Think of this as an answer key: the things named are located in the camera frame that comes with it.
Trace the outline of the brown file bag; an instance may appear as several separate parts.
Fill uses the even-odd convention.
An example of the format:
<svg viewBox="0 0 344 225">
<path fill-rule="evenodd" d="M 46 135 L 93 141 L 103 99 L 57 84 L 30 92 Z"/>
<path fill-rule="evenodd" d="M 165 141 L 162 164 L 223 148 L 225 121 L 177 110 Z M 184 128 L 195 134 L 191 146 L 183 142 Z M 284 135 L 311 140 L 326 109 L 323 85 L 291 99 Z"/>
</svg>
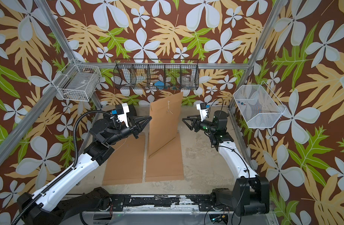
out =
<svg viewBox="0 0 344 225">
<path fill-rule="evenodd" d="M 153 154 L 147 154 L 146 182 L 184 180 L 180 134 Z"/>
<path fill-rule="evenodd" d="M 152 157 L 177 136 L 183 93 L 161 98 L 150 104 L 148 156 Z"/>
<path fill-rule="evenodd" d="M 145 151 L 145 134 L 129 136 L 117 142 L 114 153 L 107 160 L 103 185 L 141 183 Z"/>
</svg>

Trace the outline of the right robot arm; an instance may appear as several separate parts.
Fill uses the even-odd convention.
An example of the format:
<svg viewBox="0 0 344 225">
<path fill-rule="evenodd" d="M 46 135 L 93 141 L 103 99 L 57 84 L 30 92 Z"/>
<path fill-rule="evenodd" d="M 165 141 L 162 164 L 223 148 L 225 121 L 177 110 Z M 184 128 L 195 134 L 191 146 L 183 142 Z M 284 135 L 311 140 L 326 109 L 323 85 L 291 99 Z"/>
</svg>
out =
<svg viewBox="0 0 344 225">
<path fill-rule="evenodd" d="M 233 190 L 215 188 L 211 193 L 212 205 L 216 207 L 227 206 L 235 215 L 250 216 L 267 214 L 270 211 L 269 181 L 266 177 L 259 176 L 246 162 L 239 152 L 233 138 L 227 131 L 229 114 L 218 110 L 211 121 L 200 115 L 183 118 L 182 121 L 190 130 L 204 132 L 213 148 L 226 161 L 235 178 Z"/>
</svg>

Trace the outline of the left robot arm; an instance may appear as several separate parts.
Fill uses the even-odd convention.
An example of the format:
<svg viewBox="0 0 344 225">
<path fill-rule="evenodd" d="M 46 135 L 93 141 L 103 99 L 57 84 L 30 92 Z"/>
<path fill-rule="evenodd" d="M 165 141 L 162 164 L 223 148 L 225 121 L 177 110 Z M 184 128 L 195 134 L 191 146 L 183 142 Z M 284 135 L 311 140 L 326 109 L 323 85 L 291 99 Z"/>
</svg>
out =
<svg viewBox="0 0 344 225">
<path fill-rule="evenodd" d="M 17 203 L 20 213 L 12 221 L 20 220 L 27 225 L 58 225 L 62 221 L 83 211 L 98 208 L 110 195 L 103 188 L 75 199 L 63 197 L 85 176 L 102 165 L 113 153 L 117 142 L 139 134 L 151 121 L 150 116 L 132 116 L 126 122 L 116 121 L 116 116 L 102 112 L 104 117 L 97 120 L 90 129 L 94 141 L 76 158 L 71 166 L 47 185 L 32 195 L 22 194 Z"/>
</svg>

